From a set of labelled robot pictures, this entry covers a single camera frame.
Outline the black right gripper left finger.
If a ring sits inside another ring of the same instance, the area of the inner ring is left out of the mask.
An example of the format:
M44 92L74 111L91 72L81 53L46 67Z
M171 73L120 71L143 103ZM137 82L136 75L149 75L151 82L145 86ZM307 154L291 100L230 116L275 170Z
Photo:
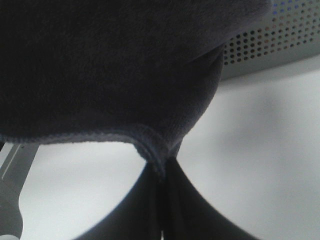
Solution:
M80 240L160 240L157 203L158 178L147 163L129 193Z

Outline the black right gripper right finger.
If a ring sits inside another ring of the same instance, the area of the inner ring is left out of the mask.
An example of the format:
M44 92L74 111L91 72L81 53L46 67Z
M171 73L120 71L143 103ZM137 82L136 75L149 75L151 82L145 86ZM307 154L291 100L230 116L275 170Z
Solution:
M162 185L165 240L254 240L213 208L187 178L176 158L165 164Z

